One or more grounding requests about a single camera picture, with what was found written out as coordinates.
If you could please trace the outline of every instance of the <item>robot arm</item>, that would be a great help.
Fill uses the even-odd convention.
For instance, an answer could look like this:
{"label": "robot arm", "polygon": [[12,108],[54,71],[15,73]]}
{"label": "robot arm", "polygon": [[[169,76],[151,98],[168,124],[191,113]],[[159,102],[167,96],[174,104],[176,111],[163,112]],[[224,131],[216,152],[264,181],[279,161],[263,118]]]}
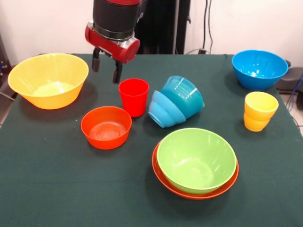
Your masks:
{"label": "robot arm", "polygon": [[143,17],[147,0],[94,0],[93,19],[85,29],[86,40],[95,46],[92,69],[98,72],[99,53],[104,52],[116,61],[113,83],[118,84],[122,64],[137,54],[140,41],[134,37],[134,28]]}

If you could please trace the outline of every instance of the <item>orange plate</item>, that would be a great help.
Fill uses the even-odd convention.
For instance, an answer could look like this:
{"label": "orange plate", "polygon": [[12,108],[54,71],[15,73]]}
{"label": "orange plate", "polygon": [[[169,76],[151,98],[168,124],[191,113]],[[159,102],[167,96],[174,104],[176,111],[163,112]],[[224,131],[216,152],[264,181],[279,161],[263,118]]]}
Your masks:
{"label": "orange plate", "polygon": [[157,151],[158,151],[158,146],[160,143],[158,143],[158,145],[156,146],[155,150],[153,151],[152,154],[152,168],[157,176],[157,178],[159,179],[159,181],[161,181],[161,183],[170,191],[172,191],[173,193],[175,193],[176,195],[179,195],[183,198],[186,199],[190,199],[190,200],[207,200],[207,199],[211,199],[214,198],[216,196],[219,196],[221,194],[223,194],[224,192],[226,192],[227,190],[229,190],[233,184],[236,182],[237,178],[238,178],[238,174],[239,174],[239,163],[237,161],[237,168],[236,171],[234,173],[234,175],[231,177],[231,179],[226,182],[222,187],[218,188],[217,190],[210,192],[210,193],[206,193],[206,194],[189,194],[186,192],[181,191],[180,189],[176,188],[175,186],[173,186],[165,177],[164,173],[161,171],[159,165],[158,165],[158,161],[157,161]]}

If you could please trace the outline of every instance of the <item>table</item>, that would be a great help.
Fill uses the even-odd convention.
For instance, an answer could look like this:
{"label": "table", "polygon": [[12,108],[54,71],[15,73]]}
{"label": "table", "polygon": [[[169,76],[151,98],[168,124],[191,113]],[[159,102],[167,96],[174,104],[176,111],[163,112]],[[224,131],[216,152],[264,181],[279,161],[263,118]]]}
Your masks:
{"label": "table", "polygon": [[[89,65],[91,55],[79,55]],[[303,139],[275,88],[280,107],[259,133],[243,125],[244,97],[231,55],[139,55],[122,79],[150,85],[149,99],[168,76],[181,75],[201,91],[205,109],[172,128],[148,115],[133,119],[126,143],[93,148],[82,117],[102,105],[122,106],[111,83],[112,59],[102,56],[78,97],[59,110],[41,110],[18,97],[0,130],[0,226],[4,227],[296,227],[303,225]],[[204,128],[224,137],[240,164],[235,185],[206,201],[172,194],[152,170],[152,151],[168,133]]]}

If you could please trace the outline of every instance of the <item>blue bowl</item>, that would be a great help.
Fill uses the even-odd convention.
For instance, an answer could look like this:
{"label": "blue bowl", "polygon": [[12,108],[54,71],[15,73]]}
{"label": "blue bowl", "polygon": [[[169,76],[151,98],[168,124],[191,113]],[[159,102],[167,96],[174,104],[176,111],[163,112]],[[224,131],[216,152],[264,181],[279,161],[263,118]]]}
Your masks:
{"label": "blue bowl", "polygon": [[258,50],[237,53],[232,58],[232,66],[240,84],[255,91],[273,86],[288,71],[287,62],[283,58]]}
{"label": "blue bowl", "polygon": [[160,92],[169,98],[186,118],[198,113],[205,106],[199,90],[184,77],[169,77]]}
{"label": "blue bowl", "polygon": [[185,116],[176,105],[159,91],[154,91],[152,95],[148,114],[162,128],[186,121]]}
{"label": "blue bowl", "polygon": [[176,121],[156,102],[151,102],[148,115],[162,128],[174,126]]}

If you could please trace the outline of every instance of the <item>green bowl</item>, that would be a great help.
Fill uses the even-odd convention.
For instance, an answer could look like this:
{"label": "green bowl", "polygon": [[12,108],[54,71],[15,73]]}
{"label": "green bowl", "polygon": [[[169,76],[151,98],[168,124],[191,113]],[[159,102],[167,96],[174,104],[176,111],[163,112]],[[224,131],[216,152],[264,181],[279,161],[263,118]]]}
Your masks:
{"label": "green bowl", "polygon": [[234,174],[236,155],[221,136],[204,129],[172,132],[160,143],[159,167],[180,190],[191,194],[212,192]]}

